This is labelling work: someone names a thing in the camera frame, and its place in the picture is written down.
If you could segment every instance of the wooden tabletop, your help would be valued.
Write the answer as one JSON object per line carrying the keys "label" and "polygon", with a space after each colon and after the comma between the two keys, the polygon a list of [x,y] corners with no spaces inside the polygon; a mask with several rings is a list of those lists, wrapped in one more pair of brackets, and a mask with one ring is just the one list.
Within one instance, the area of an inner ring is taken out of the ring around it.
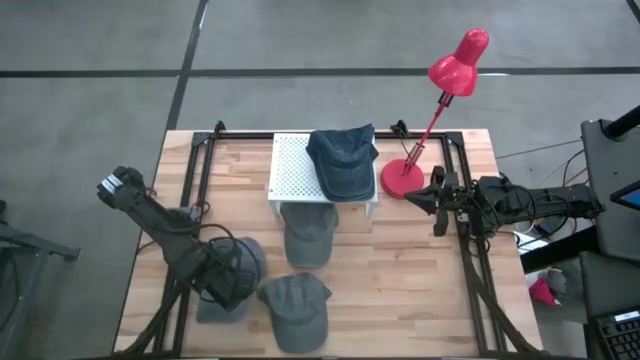
{"label": "wooden tabletop", "polygon": [[[472,177],[496,175],[488,131],[457,131],[464,134]],[[167,133],[154,184],[158,201],[166,207],[179,205],[192,134]],[[398,140],[376,140],[376,147],[380,152],[378,173],[388,161],[405,157]],[[202,157],[196,166],[192,199],[196,198]],[[256,239],[267,254],[268,277],[276,278],[299,270],[287,262],[282,222],[267,203],[270,162],[271,140],[216,141],[207,192],[212,209],[203,222],[221,223],[236,237]],[[444,165],[438,141],[426,142],[418,164],[428,184],[433,166]],[[370,219],[363,205],[338,205],[340,226],[331,260],[310,271],[333,292],[327,303],[329,336],[320,350],[308,355],[477,355],[455,227],[449,226],[446,236],[436,238],[433,216],[387,196],[382,189],[379,194],[379,205]],[[206,241],[219,235],[217,230],[204,229],[201,238]],[[148,241],[143,235],[141,244]],[[492,238],[489,258],[500,305],[527,340],[542,348],[513,237]],[[137,256],[114,350],[131,344],[157,310],[166,271],[157,245]],[[278,349],[268,309],[255,295],[250,298],[247,316],[225,325],[196,323],[198,296],[190,299],[183,356],[288,356]],[[483,310],[489,347],[495,348],[489,317]],[[173,332],[169,328],[167,339],[173,339]]]}

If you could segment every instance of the keyboard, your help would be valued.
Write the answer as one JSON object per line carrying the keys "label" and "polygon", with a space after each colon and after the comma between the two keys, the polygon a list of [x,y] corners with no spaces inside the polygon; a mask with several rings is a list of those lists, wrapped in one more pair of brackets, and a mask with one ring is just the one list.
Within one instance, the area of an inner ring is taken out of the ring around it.
{"label": "keyboard", "polygon": [[596,318],[608,359],[640,359],[640,308]]}

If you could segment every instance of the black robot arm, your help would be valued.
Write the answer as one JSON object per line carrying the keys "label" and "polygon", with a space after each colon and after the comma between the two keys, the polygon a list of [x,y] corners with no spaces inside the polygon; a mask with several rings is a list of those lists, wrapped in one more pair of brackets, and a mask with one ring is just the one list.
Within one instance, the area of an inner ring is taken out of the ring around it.
{"label": "black robot arm", "polygon": [[185,212],[165,209],[148,196],[142,174],[136,169],[115,169],[98,185],[98,197],[124,211],[156,241],[175,277],[198,294],[206,291],[231,310],[254,291],[257,274],[234,266],[241,252],[221,253],[196,239],[199,223]]}
{"label": "black robot arm", "polygon": [[527,189],[505,177],[483,176],[471,187],[462,187],[456,173],[445,173],[440,166],[433,169],[428,187],[407,193],[405,198],[428,214],[436,214],[435,236],[446,233],[447,211],[468,221],[471,235],[485,239],[505,224],[556,215],[593,219],[604,211],[584,184]]}

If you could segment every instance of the baseball cap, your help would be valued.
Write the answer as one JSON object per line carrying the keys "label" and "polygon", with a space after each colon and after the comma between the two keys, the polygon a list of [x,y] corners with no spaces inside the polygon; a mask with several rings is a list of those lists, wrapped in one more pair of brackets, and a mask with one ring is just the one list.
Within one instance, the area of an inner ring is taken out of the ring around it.
{"label": "baseball cap", "polygon": [[308,273],[275,279],[258,292],[269,307],[278,347],[301,354],[322,346],[329,333],[327,299],[331,291]]}
{"label": "baseball cap", "polygon": [[335,202],[370,199],[375,193],[373,161],[378,151],[371,143],[371,124],[349,130],[316,130],[307,153],[327,199]]}
{"label": "baseball cap", "polygon": [[333,232],[340,223],[332,203],[283,203],[284,249],[296,267],[321,267],[329,261]]}
{"label": "baseball cap", "polygon": [[[242,242],[248,247],[247,249],[247,247],[243,246],[242,244],[237,244],[238,248],[242,251],[240,267],[245,270],[255,271],[256,264],[255,260],[249,253],[249,251],[251,251],[258,260],[258,264],[260,264],[260,276],[262,278],[266,278],[267,257],[260,244],[255,239],[252,239],[250,237],[242,237],[236,240],[238,242]],[[233,240],[231,239],[220,239],[216,241],[213,246],[216,250],[230,251],[233,246],[232,241]],[[249,310],[249,301],[251,301],[251,297],[248,297],[241,301],[233,310],[227,311],[222,306],[220,306],[220,304],[216,303],[213,297],[205,291],[201,294],[200,301],[198,302],[196,322],[200,324],[234,323],[242,319],[247,313],[247,311]]]}

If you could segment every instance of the white rack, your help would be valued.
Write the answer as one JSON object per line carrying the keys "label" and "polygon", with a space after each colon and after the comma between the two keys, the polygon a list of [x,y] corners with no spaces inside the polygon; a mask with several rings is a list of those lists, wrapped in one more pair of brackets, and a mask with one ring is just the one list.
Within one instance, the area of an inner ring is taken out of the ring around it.
{"label": "white rack", "polygon": [[[267,199],[276,216],[280,216],[283,202],[330,203],[320,188],[313,161],[307,154],[309,134],[278,133],[273,136],[269,195]],[[355,201],[365,204],[370,217],[378,204],[378,179],[375,161],[371,165],[374,174],[374,194],[369,200]]]}

